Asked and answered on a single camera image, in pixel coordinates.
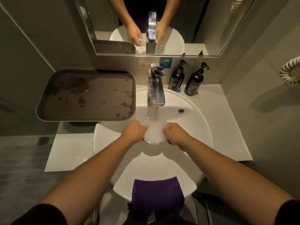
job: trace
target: overflow drain hole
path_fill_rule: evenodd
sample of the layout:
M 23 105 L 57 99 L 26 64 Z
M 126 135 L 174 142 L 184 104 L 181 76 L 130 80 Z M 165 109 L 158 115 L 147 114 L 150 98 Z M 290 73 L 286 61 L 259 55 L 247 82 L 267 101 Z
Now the overflow drain hole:
M 179 114 L 183 114 L 184 112 L 185 112 L 185 110 L 182 109 L 182 108 L 178 110 L 178 113 L 179 113 Z

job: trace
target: brown tray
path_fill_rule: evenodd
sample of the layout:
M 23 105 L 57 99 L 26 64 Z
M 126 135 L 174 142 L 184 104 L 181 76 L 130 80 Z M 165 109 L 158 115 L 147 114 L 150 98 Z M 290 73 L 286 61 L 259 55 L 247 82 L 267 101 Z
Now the brown tray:
M 43 121 L 123 121 L 135 112 L 136 80 L 128 72 L 55 72 L 37 105 Z

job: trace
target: white sink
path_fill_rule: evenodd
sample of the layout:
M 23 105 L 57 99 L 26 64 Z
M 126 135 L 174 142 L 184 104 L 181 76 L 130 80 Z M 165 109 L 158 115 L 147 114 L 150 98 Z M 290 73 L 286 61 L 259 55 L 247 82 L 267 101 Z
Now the white sink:
M 124 126 L 131 120 L 144 120 L 154 112 L 154 107 L 147 106 L 147 88 L 137 89 L 136 111 L 126 121 L 101 121 L 94 132 L 94 153 L 101 151 L 117 139 Z M 190 135 L 212 147 L 210 129 L 201 111 L 187 98 L 165 89 L 166 104 L 158 109 L 159 117 L 167 122 L 177 122 Z M 122 163 L 114 173 L 111 184 L 113 190 L 131 200 L 133 182 L 135 179 L 156 181 L 177 177 L 184 196 L 197 189 L 203 179 L 203 173 L 193 163 L 191 158 L 178 147 L 163 142 L 151 145 L 140 142 L 129 149 Z
M 143 40 L 146 41 L 146 34 L 142 34 Z M 127 39 L 127 30 L 124 25 L 116 28 L 111 36 L 111 41 L 125 41 Z M 143 46 L 135 46 L 136 54 L 144 55 L 146 54 L 146 44 Z M 164 38 L 156 46 L 156 55 L 182 55 L 185 49 L 185 42 L 179 32 L 171 27 L 167 27 Z

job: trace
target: reflected faucet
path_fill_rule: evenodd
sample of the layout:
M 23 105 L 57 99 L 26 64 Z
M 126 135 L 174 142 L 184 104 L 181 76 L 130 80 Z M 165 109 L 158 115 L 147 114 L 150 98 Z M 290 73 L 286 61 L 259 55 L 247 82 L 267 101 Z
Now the reflected faucet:
M 149 12 L 146 26 L 146 54 L 155 54 L 156 48 L 156 12 Z
M 152 106 L 164 106 L 166 104 L 163 82 L 161 77 L 165 75 L 163 68 L 158 63 L 152 63 L 149 69 L 148 101 Z

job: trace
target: hand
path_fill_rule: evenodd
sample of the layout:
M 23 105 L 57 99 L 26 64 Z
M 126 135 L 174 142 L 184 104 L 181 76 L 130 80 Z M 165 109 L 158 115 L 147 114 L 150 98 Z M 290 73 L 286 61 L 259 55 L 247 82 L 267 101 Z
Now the hand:
M 168 139 L 168 142 L 182 148 L 191 136 L 177 123 L 168 122 L 163 128 L 163 133 Z
M 141 122 L 134 120 L 125 126 L 121 137 L 125 140 L 129 140 L 131 144 L 135 144 L 144 139 L 144 135 L 148 127 L 146 125 L 141 126 Z
M 163 39 L 166 29 L 167 29 L 167 25 L 163 21 L 160 21 L 157 23 L 157 25 L 156 25 L 156 39 L 157 39 L 156 42 L 157 42 L 157 44 L 159 44 L 161 42 L 161 40 Z
M 134 23 L 130 23 L 127 27 L 127 38 L 128 41 L 137 46 L 142 46 L 139 39 L 142 39 L 142 34 L 139 27 Z

